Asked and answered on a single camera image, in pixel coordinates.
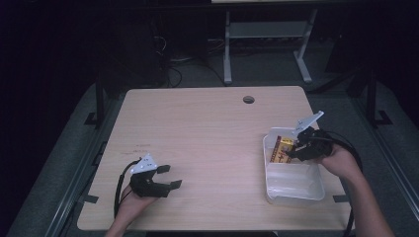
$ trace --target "human hand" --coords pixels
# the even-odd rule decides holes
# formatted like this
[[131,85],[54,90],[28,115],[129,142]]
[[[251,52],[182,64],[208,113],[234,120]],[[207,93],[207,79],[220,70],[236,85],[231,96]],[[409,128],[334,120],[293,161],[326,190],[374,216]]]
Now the human hand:
[[106,237],[123,236],[128,226],[138,218],[142,212],[158,197],[139,197],[130,185],[126,186],[122,194],[122,200],[114,223],[108,230]]
[[337,144],[333,144],[333,150],[329,156],[317,158],[314,161],[323,165],[330,173],[345,180],[362,176],[354,156]]

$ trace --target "table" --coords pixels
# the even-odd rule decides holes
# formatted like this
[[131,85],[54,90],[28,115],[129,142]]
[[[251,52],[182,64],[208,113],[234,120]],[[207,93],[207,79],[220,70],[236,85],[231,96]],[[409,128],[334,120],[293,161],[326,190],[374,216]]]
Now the table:
[[[246,96],[254,103],[244,103]],[[273,126],[295,127],[312,114],[295,86],[131,90],[89,192],[98,200],[84,203],[78,227],[108,229],[119,175],[150,153],[158,165],[171,166],[154,181],[183,180],[182,187],[150,206],[129,229],[343,230],[350,206],[334,201],[344,191],[323,167],[322,201],[286,207],[269,204],[265,196],[263,137]]]

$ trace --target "white metal desk frame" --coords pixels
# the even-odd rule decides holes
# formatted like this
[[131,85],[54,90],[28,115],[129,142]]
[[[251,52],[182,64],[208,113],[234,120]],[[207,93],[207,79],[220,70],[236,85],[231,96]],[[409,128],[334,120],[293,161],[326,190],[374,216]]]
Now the white metal desk frame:
[[225,18],[224,83],[231,84],[230,39],[245,38],[302,38],[299,50],[293,52],[296,64],[305,83],[311,82],[303,56],[311,35],[317,9],[311,11],[308,21],[231,23],[230,13]]

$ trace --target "gray floor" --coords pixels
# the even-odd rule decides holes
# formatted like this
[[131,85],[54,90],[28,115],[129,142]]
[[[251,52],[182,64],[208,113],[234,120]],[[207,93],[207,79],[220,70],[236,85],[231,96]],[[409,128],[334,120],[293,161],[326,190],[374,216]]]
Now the gray floor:
[[[306,90],[317,88],[337,76],[324,73],[332,46],[330,41],[310,43],[304,59],[313,78],[311,84],[301,80],[293,59],[292,45],[271,52],[255,50],[250,55],[233,55],[233,83],[230,86],[296,85]],[[219,77],[223,75],[220,53],[211,54],[206,66],[199,60],[190,60],[177,64],[175,68],[182,73],[179,87],[224,86]],[[170,71],[170,78],[172,83],[180,79],[174,70]],[[357,147],[363,158],[366,177],[395,234],[417,236],[418,218],[412,211],[412,204],[407,201],[408,193],[403,191],[398,180],[406,178],[411,187],[416,188],[416,191],[412,190],[418,193],[419,131],[397,104],[391,91],[380,83],[377,85],[377,109],[385,111],[393,125],[372,129],[364,117],[365,96],[351,99],[345,93],[349,82],[345,81],[323,94],[307,95],[307,98],[314,112],[325,112],[325,116],[318,121],[322,128],[344,135]],[[9,236],[103,236],[104,232],[79,230],[76,223],[95,164],[100,161],[123,101],[124,95],[119,100],[107,99],[106,120],[99,129],[95,129],[94,125],[84,124],[86,117],[95,112],[94,86],[86,92],[51,151]],[[398,170],[404,174],[401,178],[401,173],[396,173]],[[342,232],[280,231],[279,234],[341,236]],[[127,236],[142,236],[142,233],[131,232]]]

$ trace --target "person's right hand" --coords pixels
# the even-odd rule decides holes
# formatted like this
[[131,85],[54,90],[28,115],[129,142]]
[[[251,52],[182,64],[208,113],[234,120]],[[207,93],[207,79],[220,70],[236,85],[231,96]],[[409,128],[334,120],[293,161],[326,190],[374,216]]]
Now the person's right hand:
[[323,165],[330,173],[345,180],[362,176],[354,156],[340,145],[333,144],[330,156],[317,158],[314,161]]

